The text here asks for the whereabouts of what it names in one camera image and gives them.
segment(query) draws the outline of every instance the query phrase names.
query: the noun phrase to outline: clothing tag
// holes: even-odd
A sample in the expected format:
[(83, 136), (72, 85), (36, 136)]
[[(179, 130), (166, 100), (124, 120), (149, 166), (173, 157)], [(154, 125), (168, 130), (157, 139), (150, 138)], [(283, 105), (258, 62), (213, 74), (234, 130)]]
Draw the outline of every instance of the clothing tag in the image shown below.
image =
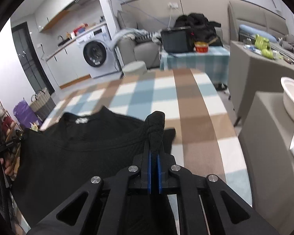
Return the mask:
[(76, 124), (85, 124), (87, 122), (88, 122), (88, 118), (85, 118), (85, 117), (84, 118), (78, 118), (75, 121)]

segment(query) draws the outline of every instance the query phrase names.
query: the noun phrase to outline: black jacket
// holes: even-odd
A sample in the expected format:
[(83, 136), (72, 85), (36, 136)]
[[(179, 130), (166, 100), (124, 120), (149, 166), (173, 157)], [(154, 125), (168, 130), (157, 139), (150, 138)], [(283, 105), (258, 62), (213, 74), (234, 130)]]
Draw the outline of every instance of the black jacket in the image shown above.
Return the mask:
[(221, 27), (220, 23), (211, 21), (198, 13), (191, 13), (188, 16), (182, 15), (177, 18), (174, 27), (190, 26), (194, 33), (193, 40), (195, 42), (210, 42), (217, 38), (210, 46), (223, 46), (220, 37), (216, 33), (215, 27)]

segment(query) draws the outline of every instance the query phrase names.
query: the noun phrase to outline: cable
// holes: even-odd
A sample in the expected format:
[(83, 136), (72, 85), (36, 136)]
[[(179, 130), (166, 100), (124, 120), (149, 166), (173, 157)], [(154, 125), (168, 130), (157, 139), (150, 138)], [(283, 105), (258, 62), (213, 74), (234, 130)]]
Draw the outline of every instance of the cable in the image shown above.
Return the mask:
[(110, 0), (110, 2), (111, 2), (112, 14), (114, 15), (112, 0)]
[(43, 48), (43, 45), (42, 45), (42, 44), (40, 44), (40, 46), (41, 46), (41, 50), (43, 51), (43, 55), (41, 56), (40, 59), (41, 59), (41, 60), (44, 60), (44, 59), (43, 59), (43, 57), (44, 57), (44, 55), (45, 55), (44, 48)]
[(169, 19), (169, 25), (168, 25), (168, 28), (170, 28), (171, 16), (172, 16), (172, 8), (170, 8), (170, 19)]
[(147, 16), (152, 17), (153, 19), (157, 20), (158, 22), (160, 22), (160, 23), (163, 24), (164, 26), (167, 26), (165, 23), (163, 23), (163, 22), (160, 21), (159, 19), (155, 18), (154, 16), (152, 16), (152, 15), (146, 13), (145, 11), (141, 10), (140, 8), (135, 7), (135, 6), (132, 6), (132, 5), (129, 5), (127, 2), (125, 2), (125, 1), (123, 1), (123, 0), (118, 0), (118, 1), (120, 1), (120, 2), (122, 2), (122, 3), (125, 3), (126, 5), (128, 5), (128, 6), (132, 7), (132, 8), (138, 9), (139, 11), (143, 12), (143, 13), (146, 14)]
[(158, 53), (159, 53), (159, 61), (161, 61), (161, 56), (160, 56), (160, 46), (158, 46)]
[(115, 68), (117, 71), (119, 71), (119, 70), (117, 69), (117, 67), (115, 66), (116, 63), (117, 63), (117, 61), (114, 62), (114, 68)]

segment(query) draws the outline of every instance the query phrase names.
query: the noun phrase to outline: blue tablecloth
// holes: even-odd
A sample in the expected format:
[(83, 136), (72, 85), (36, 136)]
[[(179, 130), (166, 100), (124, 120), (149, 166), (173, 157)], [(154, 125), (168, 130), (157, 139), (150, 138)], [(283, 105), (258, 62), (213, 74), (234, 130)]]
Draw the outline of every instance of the blue tablecloth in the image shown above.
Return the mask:
[(223, 47), (209, 47), (207, 53), (168, 54), (162, 51), (160, 70), (193, 68), (205, 72), (213, 84), (228, 85), (230, 52)]

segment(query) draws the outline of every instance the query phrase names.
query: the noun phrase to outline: chair leg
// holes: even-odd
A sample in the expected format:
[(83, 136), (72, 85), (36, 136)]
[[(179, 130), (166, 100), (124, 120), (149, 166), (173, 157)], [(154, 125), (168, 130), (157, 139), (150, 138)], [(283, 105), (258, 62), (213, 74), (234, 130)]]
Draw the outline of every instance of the chair leg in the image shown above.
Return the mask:
[(233, 127), (237, 127), (237, 125), (239, 124), (240, 120), (241, 120), (241, 117), (238, 117), (238, 118), (236, 119), (236, 121), (235, 121)]
[(222, 83), (216, 84), (216, 85), (214, 85), (214, 87), (217, 91), (224, 91), (224, 90), (228, 89), (227, 85), (224, 85), (224, 87), (222, 87)]

